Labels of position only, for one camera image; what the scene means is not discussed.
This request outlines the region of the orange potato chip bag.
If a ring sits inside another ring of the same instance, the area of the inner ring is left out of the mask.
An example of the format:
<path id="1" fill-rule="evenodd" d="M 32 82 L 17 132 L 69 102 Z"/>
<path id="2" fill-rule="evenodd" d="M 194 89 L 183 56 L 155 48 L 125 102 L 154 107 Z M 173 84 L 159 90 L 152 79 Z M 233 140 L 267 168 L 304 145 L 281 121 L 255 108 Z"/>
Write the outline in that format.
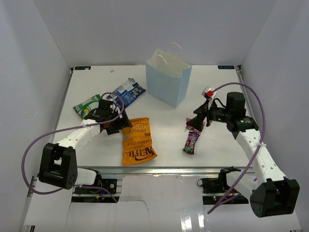
<path id="1" fill-rule="evenodd" d="M 130 122 L 132 127 L 122 129 L 123 166 L 142 164 L 157 157 L 153 148 L 149 118 L 135 118 Z"/>

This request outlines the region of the blue snack bag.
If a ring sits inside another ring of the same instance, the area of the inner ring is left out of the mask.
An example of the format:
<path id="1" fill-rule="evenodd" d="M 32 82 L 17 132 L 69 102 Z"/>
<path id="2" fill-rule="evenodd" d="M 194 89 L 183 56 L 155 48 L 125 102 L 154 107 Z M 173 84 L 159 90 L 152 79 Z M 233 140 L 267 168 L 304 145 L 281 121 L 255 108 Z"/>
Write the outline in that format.
<path id="1" fill-rule="evenodd" d="M 106 98 L 109 100 L 113 100 L 114 103 L 122 107 L 122 102 L 124 102 L 125 108 L 131 105 L 141 94 L 143 94 L 146 90 L 133 78 L 129 78 L 125 83 L 120 85 L 113 93 L 109 94 Z"/>

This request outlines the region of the green snack bag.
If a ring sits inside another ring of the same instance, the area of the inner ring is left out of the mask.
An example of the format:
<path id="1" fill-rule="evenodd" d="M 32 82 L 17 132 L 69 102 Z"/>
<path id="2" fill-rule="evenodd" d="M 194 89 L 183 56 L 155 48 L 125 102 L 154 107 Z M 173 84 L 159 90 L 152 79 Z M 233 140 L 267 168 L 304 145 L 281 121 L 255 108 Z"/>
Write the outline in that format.
<path id="1" fill-rule="evenodd" d="M 73 109 L 82 119 L 84 119 L 92 110 L 98 108 L 100 99 L 101 96 L 99 94 L 94 95 L 86 101 L 74 106 Z"/>

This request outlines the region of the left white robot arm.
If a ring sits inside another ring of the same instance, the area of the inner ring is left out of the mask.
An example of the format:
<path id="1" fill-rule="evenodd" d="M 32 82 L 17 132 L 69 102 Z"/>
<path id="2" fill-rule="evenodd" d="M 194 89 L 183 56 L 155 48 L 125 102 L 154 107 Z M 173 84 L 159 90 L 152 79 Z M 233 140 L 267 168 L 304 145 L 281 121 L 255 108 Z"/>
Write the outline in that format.
<path id="1" fill-rule="evenodd" d="M 88 113 L 81 126 L 57 143 L 47 143 L 42 151 L 39 181 L 62 189 L 85 187 L 92 193 L 101 190 L 102 181 L 96 171 L 78 168 L 77 154 L 102 131 L 108 135 L 132 127 L 124 107 L 101 99 L 98 108 Z"/>

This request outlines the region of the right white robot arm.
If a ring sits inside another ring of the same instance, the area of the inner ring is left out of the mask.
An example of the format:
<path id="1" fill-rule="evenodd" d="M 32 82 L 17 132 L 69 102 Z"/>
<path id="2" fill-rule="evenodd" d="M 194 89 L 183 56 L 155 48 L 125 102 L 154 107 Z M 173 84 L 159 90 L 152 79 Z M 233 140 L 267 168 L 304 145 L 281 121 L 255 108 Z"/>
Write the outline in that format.
<path id="1" fill-rule="evenodd" d="M 213 88 L 202 94 L 206 101 L 198 107 L 196 117 L 186 124 L 198 131 L 211 122 L 222 122 L 245 152 L 256 180 L 241 177 L 236 167 L 223 168 L 218 174 L 218 188 L 225 193 L 232 189 L 239 192 L 250 203 L 257 217 L 288 215 L 294 211 L 300 186 L 295 179 L 288 179 L 276 165 L 260 141 L 262 135 L 252 117 L 246 115 L 245 97 L 241 92 L 229 92 L 226 105 L 218 107 Z"/>

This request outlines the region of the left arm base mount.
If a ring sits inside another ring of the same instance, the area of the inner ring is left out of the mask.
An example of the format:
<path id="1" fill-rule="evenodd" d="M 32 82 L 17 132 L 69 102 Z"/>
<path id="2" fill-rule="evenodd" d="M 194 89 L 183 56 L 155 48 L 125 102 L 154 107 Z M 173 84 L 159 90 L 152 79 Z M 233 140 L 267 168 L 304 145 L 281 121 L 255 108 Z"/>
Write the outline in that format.
<path id="1" fill-rule="evenodd" d="M 94 183 L 93 186 L 101 187 L 106 190 L 108 190 L 111 194 L 115 194 L 117 191 L 117 179 L 99 179 L 97 182 Z M 88 189 L 88 188 L 81 188 L 81 187 L 75 187 L 74 194 L 106 194 L 106 192 L 103 192 L 101 189 Z"/>

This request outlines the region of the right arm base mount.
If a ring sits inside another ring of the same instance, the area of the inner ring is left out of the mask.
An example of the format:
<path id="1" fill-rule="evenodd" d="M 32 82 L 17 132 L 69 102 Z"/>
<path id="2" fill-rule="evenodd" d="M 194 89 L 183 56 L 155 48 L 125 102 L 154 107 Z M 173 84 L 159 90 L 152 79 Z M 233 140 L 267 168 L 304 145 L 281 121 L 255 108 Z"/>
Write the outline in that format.
<path id="1" fill-rule="evenodd" d="M 203 193 L 224 193 L 229 190 L 226 175 L 231 172 L 240 172 L 241 169 L 235 167 L 223 168 L 220 170 L 216 178 L 201 178 L 197 181 L 197 185 L 203 188 Z"/>

